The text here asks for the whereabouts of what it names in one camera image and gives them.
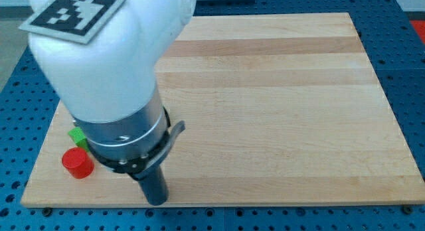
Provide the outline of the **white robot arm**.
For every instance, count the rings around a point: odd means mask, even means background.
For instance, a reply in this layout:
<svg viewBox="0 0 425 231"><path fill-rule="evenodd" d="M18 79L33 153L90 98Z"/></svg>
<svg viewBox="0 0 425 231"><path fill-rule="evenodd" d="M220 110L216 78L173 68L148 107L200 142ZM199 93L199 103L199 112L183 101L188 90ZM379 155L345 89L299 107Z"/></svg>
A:
<svg viewBox="0 0 425 231"><path fill-rule="evenodd" d="M29 46L96 154L146 156L167 130L156 62L197 0L29 0Z"/></svg>

